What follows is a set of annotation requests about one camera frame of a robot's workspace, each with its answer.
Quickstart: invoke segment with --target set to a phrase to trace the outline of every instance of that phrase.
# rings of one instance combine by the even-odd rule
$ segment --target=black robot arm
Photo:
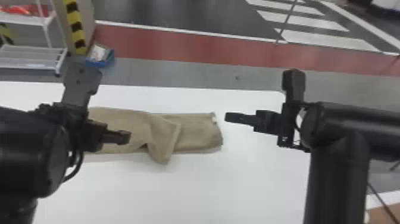
[[[85,151],[127,144],[130,133],[88,119],[88,103],[102,74],[73,64],[61,102],[34,111],[0,107],[0,223],[33,222],[37,199],[54,193],[80,169]]]
[[[329,102],[304,102],[305,74],[283,73],[281,113],[227,113],[225,121],[277,135],[280,147],[311,153],[305,224],[362,224],[370,159],[400,159],[400,114]],[[305,111],[301,127],[296,118]],[[294,133],[300,144],[294,144]]]

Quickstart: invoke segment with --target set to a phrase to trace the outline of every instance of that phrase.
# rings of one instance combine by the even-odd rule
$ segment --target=white table
[[[389,10],[400,10],[399,0],[373,0],[372,4]]]
[[[0,104],[29,110],[59,101],[62,92],[58,83],[0,82]],[[74,179],[40,200],[35,223],[302,223],[309,155],[223,121],[227,111],[280,111],[283,101],[272,91],[101,86],[91,106],[214,111],[224,145],[212,154],[173,155],[166,166],[147,154],[86,157]],[[367,204],[380,206],[369,197]]]

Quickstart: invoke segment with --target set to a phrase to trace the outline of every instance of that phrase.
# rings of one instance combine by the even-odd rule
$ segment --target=cable
[[[78,162],[75,165],[75,169],[64,178],[64,180],[62,181],[63,183],[69,181],[71,178],[73,178],[80,170],[80,167],[82,166],[83,163],[83,150],[79,150],[79,159]]]
[[[299,110],[299,112],[296,115],[296,120],[295,120],[295,130],[297,130],[298,132],[300,132],[300,126],[299,124],[297,124],[297,117],[300,116],[300,114],[302,112],[306,112],[308,110],[308,108],[310,107],[310,104],[303,104],[301,105],[301,108]]]
[[[383,199],[379,196],[378,192],[375,190],[375,188],[372,186],[370,182],[368,182],[368,187],[371,189],[371,191],[374,193],[374,195],[378,198],[380,203],[383,205],[383,209],[386,211],[386,213],[390,216],[392,219],[393,223],[395,224],[400,224],[399,220],[396,218],[396,216],[392,213],[388,205],[383,201]]]
[[[389,170],[390,171],[395,171],[395,169],[397,169],[397,167],[399,167],[400,166],[400,161],[398,161],[397,163],[395,163]]]

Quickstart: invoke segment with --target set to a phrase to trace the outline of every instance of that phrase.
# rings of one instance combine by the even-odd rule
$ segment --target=hazard stripe
[[[75,46],[76,54],[85,54],[88,46],[85,41],[85,31],[82,26],[82,16],[80,15],[78,4],[75,0],[63,0],[67,10],[67,21],[71,27],[71,38]]]
[[[4,37],[8,44],[14,45],[13,36],[5,23],[0,23],[0,35]]]

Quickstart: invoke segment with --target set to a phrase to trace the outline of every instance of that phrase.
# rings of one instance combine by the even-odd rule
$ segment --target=folded towel
[[[110,130],[132,133],[127,145],[105,144],[98,154],[135,153],[148,150],[159,163],[173,152],[200,152],[222,145],[215,114],[154,114],[144,111],[94,107],[89,118],[108,124]]]

